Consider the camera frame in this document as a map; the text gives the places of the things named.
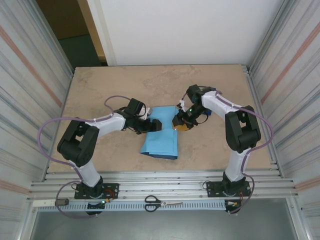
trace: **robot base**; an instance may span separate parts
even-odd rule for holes
[[[243,177],[239,181],[231,182],[226,173],[223,172],[222,181],[208,181],[206,182],[206,192],[208,198],[220,198],[220,197],[248,197],[251,193],[249,182],[246,181],[246,177]]]
[[[74,199],[117,199],[119,183],[103,183],[102,177],[94,187],[83,182],[76,185]]]

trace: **blue towel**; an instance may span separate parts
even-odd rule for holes
[[[178,158],[178,131],[172,128],[172,119],[178,109],[175,106],[159,106],[152,108],[150,119],[158,119],[162,123],[161,131],[147,132],[140,153],[154,158]]]

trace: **scissor blade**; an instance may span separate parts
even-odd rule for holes
[[[165,201],[161,205],[165,206],[165,205],[179,205],[179,204],[183,204],[183,201]]]

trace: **yellow object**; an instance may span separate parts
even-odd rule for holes
[[[177,129],[178,131],[188,131],[189,128],[186,124],[173,126],[173,129]]]

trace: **beige tabletop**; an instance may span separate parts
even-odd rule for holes
[[[173,106],[191,85],[211,86],[242,106],[254,103],[241,65],[170,65],[78,67],[71,83],[64,117],[93,119],[108,115],[104,101],[112,95],[135,98],[147,107]],[[113,98],[113,109],[126,106],[128,100]],[[57,141],[69,121],[62,121]],[[230,148],[225,137],[224,120],[212,114],[204,124],[178,133],[178,159],[153,158],[140,154],[144,134],[116,131],[98,139],[93,162],[98,171],[166,171],[225,169]],[[55,150],[53,157],[63,160]],[[251,154],[248,168],[270,168],[266,148]],[[51,162],[49,172],[69,172],[70,167]]]

